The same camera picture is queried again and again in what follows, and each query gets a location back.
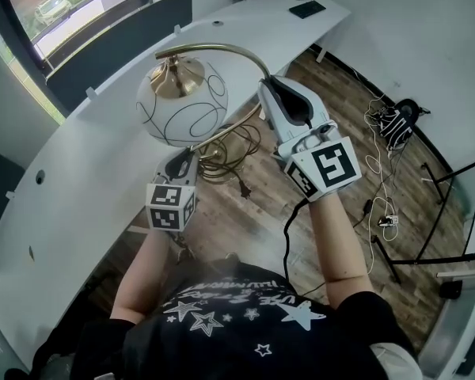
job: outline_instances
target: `car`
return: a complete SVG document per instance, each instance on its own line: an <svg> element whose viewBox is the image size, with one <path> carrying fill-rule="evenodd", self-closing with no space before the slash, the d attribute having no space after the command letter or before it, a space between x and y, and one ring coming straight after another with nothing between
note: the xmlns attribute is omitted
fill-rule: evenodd
<svg viewBox="0 0 475 380"><path fill-rule="evenodd" d="M35 8L35 18L42 24L51 25L71 8L68 0L46 0Z"/></svg>

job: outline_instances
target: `star print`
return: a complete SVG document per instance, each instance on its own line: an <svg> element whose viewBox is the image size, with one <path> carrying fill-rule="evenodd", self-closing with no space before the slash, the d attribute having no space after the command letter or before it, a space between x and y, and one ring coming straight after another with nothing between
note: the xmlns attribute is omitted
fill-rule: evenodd
<svg viewBox="0 0 475 380"><path fill-rule="evenodd" d="M257 344L255 352L260 353L261 358L266 355L272 355L272 352L269 350L269 345Z"/></svg>
<svg viewBox="0 0 475 380"><path fill-rule="evenodd" d="M250 319L250 321L253 321L255 318L259 317L260 314L257 313L257 308L247 308L244 317L247 317Z"/></svg>
<svg viewBox="0 0 475 380"><path fill-rule="evenodd" d="M206 335L211 336L213 328L223 328L223 325L215 320L214 311L212 313L207 313L206 315L202 315L200 313L190 314L196 319L196 322L190 328L191 331L195 331L196 329L202 329Z"/></svg>
<svg viewBox="0 0 475 380"><path fill-rule="evenodd" d="M311 301L304 301L297 307L288 306L287 304L277 304L277 306L280 307L286 313L288 313L288 315L282 320L282 322L296 321L306 331L311 330L311 320L321 320L325 318L325 315L323 313L311 312Z"/></svg>
<svg viewBox="0 0 475 380"><path fill-rule="evenodd" d="M197 302L190 302L189 304L185 304L184 302L178 301L177 307L164 311L164 314L178 313L178 318L180 322L182 322L185 315L188 314L190 311L202 311L201 308L195 306L196 303Z"/></svg>

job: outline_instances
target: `window frame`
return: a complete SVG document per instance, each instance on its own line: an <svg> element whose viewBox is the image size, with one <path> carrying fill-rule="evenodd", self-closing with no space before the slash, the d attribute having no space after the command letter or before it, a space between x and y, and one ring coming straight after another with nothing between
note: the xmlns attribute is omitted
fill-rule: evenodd
<svg viewBox="0 0 475 380"><path fill-rule="evenodd" d="M35 41L30 40L20 22L16 10L10 0L0 0L4 13L9 20L20 44L28 53L29 58L34 62L40 73L46 78L53 70L60 66L64 61L70 58L77 50L84 46L88 41L94 38L99 32L113 25L128 14L133 13L144 5L151 3L152 0L123 0L118 5L103 12L100 16L94 18L83 28L80 28L70 38L67 38L53 52L50 52L45 59L42 59L34 48Z"/></svg>

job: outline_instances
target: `wooden floor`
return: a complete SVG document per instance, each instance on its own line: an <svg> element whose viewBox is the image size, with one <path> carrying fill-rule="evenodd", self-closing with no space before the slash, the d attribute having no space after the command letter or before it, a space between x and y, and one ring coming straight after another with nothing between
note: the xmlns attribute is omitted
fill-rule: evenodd
<svg viewBox="0 0 475 380"><path fill-rule="evenodd" d="M287 74L317 93L329 115L335 120L342 135L348 135L354 144L363 178L340 192L345 209L352 223L360 220L363 205L372 199L380 178L368 168L365 157L377 156L373 144L373 134L364 123L363 115L373 96L331 62L315 62L314 53L307 51L300 55ZM371 103L378 109L381 101ZM199 180L199 203L184 232L184 241L203 260L224 257L236 252L242 261L283 273L282 260L285 250L283 225L301 196L293 189L292 183L279 172L277 164L270 157L276 139L267 125L257 117L250 122L260 129L262 143L259 151L245 161L243 179L252 189L249 199L243 199L238 182L212 185ZM390 173L390 161L386 156L382 140L378 140L382 150L384 177ZM428 177L420 166L427 162L436 176L445 171L424 144L413 136L408 143L397 167L393 188L392 178L386 185L399 214L399 233L393 241L382 240L392 258L413 258L419 252L439 211L439 200L434 186L421 180ZM382 229L377 227L378 218L383 215L383 203L375 203L371 216L371 233L382 239ZM368 266L371 251L368 244L368 218L355 228L363 247ZM457 196L451 196L424 257L448 257L461 254L465 240L463 237L464 215ZM311 290L324 279L317 263L317 254L307 207L301 210L291 226L291 254L289 273L291 282L299 293ZM387 238L395 234L393 229L385 232ZM108 257L96 270L95 276L103 272L115 272L114 280L106 280L102 288L93 296L94 301L109 309L120 277L126 271L140 246L140 234L125 233L116 243ZM466 270L475 268L473 264L398 266L403 281L402 286L394 283L378 248L374 246L374 267L370 274L375 290L393 307L402 328L410 336L414 346L422 348L431 327L442 306L437 295L439 281L436 272ZM325 288L310 295L313 299L326 302Z"/></svg>

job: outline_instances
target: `brass lamp arm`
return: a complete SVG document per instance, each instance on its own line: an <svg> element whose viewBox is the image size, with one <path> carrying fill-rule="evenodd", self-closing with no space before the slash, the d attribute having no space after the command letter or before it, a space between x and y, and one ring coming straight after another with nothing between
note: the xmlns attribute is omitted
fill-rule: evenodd
<svg viewBox="0 0 475 380"><path fill-rule="evenodd" d="M232 52L234 54L238 54L244 56L245 58L250 59L253 63L255 63L266 79L271 77L269 73L269 69L266 64L255 55L253 52L249 51L248 49L244 49L243 47L238 47L236 45L231 44L184 44L178 45L177 47L170 47L165 49L164 51L159 51L155 54L155 58L163 59L168 58L169 56L184 54L190 51L226 51Z"/></svg>

